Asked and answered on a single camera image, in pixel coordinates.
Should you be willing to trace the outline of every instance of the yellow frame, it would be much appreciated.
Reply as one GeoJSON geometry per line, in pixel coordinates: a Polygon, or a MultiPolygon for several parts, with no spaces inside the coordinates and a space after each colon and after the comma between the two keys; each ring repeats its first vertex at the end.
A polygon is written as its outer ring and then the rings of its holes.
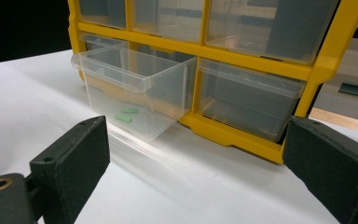
{"type": "MultiPolygon", "coordinates": [[[[131,0],[125,0],[126,30],[105,27],[87,23],[81,20],[77,0],[68,0],[69,36],[74,53],[86,50],[85,43],[80,41],[82,32],[127,40],[130,43],[145,44],[159,49],[180,51],[200,58],[230,63],[256,71],[274,73],[284,77],[292,77],[307,82],[302,97],[299,100],[295,115],[306,117],[311,101],[320,84],[332,78],[337,71],[342,56],[349,45],[352,35],[358,25],[358,0],[341,0],[323,45],[312,64],[278,62],[265,58],[240,54],[224,49],[215,49],[205,44],[207,22],[211,0],[204,0],[204,10],[201,19],[200,41],[187,43],[166,39],[155,35],[141,34],[132,30],[131,0]]],[[[179,121],[191,130],[207,139],[223,146],[236,146],[269,161],[282,163],[283,146],[257,137],[250,133],[232,128],[218,121],[207,119],[197,113],[200,99],[200,72],[196,75],[195,92],[192,110],[179,121]]]]}

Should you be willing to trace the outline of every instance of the green object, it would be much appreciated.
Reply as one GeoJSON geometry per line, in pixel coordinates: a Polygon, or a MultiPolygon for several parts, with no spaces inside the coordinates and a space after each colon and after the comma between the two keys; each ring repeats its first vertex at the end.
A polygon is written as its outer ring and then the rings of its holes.
{"type": "Polygon", "coordinates": [[[121,113],[127,113],[127,114],[138,114],[139,110],[138,108],[124,108],[120,110],[121,113]]]}
{"type": "Polygon", "coordinates": [[[128,123],[130,123],[130,122],[132,121],[132,118],[127,117],[127,116],[125,116],[125,115],[120,115],[120,114],[116,114],[116,115],[115,115],[115,118],[116,118],[116,119],[123,120],[123,121],[126,121],[126,122],[128,122],[128,123]]]}

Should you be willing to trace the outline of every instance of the dark background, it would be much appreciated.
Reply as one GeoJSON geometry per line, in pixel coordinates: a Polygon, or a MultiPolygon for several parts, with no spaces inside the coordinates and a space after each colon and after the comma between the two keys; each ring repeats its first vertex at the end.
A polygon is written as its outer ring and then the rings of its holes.
{"type": "Polygon", "coordinates": [[[0,0],[0,62],[70,49],[66,0],[0,0]]]}

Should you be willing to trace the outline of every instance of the transparent plastic bin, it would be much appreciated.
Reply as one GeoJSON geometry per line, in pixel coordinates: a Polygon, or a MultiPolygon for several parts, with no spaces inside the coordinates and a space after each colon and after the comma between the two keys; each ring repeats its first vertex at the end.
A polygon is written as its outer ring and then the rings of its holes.
{"type": "Polygon", "coordinates": [[[91,108],[147,139],[164,132],[190,109],[186,106],[187,68],[194,63],[195,58],[179,63],[115,47],[72,59],[73,66],[83,71],[91,108]]]}
{"type": "Polygon", "coordinates": [[[82,21],[125,29],[125,0],[79,0],[82,21]]]}
{"type": "Polygon", "coordinates": [[[79,39],[86,43],[87,50],[113,46],[117,48],[126,48],[128,46],[127,41],[89,33],[81,33],[79,39]]]}
{"type": "Polygon", "coordinates": [[[305,83],[201,59],[200,113],[279,142],[305,83]]]}
{"type": "Polygon", "coordinates": [[[132,29],[170,39],[200,39],[203,0],[131,0],[132,29]]]}
{"type": "Polygon", "coordinates": [[[312,63],[338,0],[213,0],[207,45],[312,63]]]}

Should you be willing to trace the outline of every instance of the white surface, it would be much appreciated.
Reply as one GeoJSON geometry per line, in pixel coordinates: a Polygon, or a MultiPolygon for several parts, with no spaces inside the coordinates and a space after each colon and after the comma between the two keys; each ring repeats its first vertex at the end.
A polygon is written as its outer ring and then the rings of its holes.
{"type": "MultiPolygon", "coordinates": [[[[31,159],[96,116],[71,55],[0,63],[0,174],[28,175],[31,159]]],[[[337,223],[285,166],[178,123],[137,147],[111,137],[112,162],[76,223],[337,223]]]]}

